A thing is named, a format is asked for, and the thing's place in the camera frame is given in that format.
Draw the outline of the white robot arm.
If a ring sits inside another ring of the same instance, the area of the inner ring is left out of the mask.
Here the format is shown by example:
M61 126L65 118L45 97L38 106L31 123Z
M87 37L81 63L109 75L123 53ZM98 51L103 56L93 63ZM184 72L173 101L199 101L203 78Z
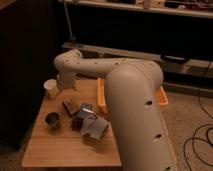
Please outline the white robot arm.
M172 143L155 97L163 83L163 72L156 62L85 59L74 49L55 57L54 66L62 87L73 85L77 73L105 80L105 103L123 171L177 171Z

